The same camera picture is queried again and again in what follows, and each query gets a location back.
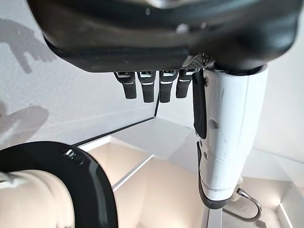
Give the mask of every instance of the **black ring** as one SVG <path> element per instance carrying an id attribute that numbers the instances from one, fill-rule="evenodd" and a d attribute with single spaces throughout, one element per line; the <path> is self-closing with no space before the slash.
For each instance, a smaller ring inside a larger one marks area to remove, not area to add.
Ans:
<path id="1" fill-rule="evenodd" d="M 67 187 L 76 228 L 117 228 L 111 184 L 98 162 L 85 151 L 59 142 L 30 142 L 0 151 L 0 171 L 42 170 Z"/>

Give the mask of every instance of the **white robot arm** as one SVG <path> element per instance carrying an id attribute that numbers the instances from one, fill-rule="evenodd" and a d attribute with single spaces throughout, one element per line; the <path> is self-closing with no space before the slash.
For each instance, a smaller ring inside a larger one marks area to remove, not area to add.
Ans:
<path id="1" fill-rule="evenodd" d="M 214 67 L 193 75 L 194 104 L 203 103 L 199 110 L 194 106 L 195 116 L 205 117 L 194 124 L 199 191 L 211 209 L 223 207 L 237 185 L 257 131 L 266 80 L 267 66 L 251 75 L 231 75 Z"/>

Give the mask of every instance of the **black trim edge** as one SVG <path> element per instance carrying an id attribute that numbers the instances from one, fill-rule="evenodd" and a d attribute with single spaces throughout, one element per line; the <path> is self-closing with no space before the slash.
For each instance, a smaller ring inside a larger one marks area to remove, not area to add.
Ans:
<path id="1" fill-rule="evenodd" d="M 157 115 L 158 105 L 159 105 L 159 104 L 160 104 L 160 93 L 158 92 L 157 101 L 156 101 L 156 106 L 155 106 L 155 112 L 154 112 L 154 117 L 156 117 L 156 115 Z"/>
<path id="2" fill-rule="evenodd" d="M 154 116 L 153 116 L 153 117 L 150 117 L 150 118 L 148 118 L 148 119 L 141 120 L 141 121 L 139 121 L 139 122 L 136 122 L 136 123 L 127 125 L 127 126 L 125 126 L 125 127 L 118 128 L 118 129 L 113 130 L 113 131 L 111 131 L 111 132 L 107 132 L 107 133 L 104 133 L 104 134 L 100 134 L 100 135 L 98 135 L 98 136 L 95 136 L 95 137 L 92 137 L 92 138 L 83 140 L 83 141 L 81 141 L 81 142 L 77 142 L 77 143 L 73 144 L 72 146 L 76 146 L 76 147 L 77 147 L 77 146 L 83 145 L 83 144 L 88 143 L 88 142 L 90 142 L 90 141 L 93 141 L 93 140 L 96 140 L 96 139 L 105 137 L 105 136 L 110 135 L 110 134 L 114 134 L 114 133 L 116 133 L 116 132 L 119 132 L 119 131 L 124 130 L 124 129 L 129 128 L 129 127 L 133 127 L 133 126 L 135 126 L 135 125 L 141 124 L 141 123 L 146 122 L 146 121 L 151 120 L 151 119 L 154 119 Z"/>

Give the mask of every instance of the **robotic hand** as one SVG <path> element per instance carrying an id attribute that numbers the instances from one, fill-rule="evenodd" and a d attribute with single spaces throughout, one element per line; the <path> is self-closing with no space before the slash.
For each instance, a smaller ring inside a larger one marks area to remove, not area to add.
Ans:
<path id="1" fill-rule="evenodd" d="M 303 0 L 28 0 L 49 48 L 88 72 L 116 72 L 126 98 L 161 102 L 193 79 L 199 191 L 225 205 L 253 144 L 267 62 L 293 44 Z"/>

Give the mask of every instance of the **metal hook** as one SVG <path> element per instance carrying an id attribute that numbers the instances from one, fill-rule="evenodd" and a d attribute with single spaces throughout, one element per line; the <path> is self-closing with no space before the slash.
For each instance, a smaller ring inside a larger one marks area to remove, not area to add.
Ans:
<path id="1" fill-rule="evenodd" d="M 233 213 L 233 212 L 231 212 L 231 211 L 229 211 L 229 210 L 227 210 L 225 208 L 223 208 L 223 212 L 225 212 L 225 213 L 227 213 L 227 214 L 229 214 L 229 215 L 231 215 L 231 216 L 233 216 L 233 217 L 235 217 L 235 218 L 237 218 L 239 220 L 242 220 L 244 222 L 253 222 L 253 221 L 259 219 L 261 217 L 261 215 L 262 215 L 262 207 L 261 207 L 260 203 L 256 199 L 254 199 L 251 196 L 249 196 L 241 188 L 239 188 L 237 190 L 237 194 L 239 194 L 240 196 L 245 197 L 246 199 L 248 199 L 251 202 L 253 202 L 256 205 L 256 207 L 257 207 L 257 214 L 254 217 L 252 217 L 252 218 L 244 218 L 244 217 L 239 216 L 239 215 L 237 215 L 237 214 L 235 214 L 235 213 Z"/>

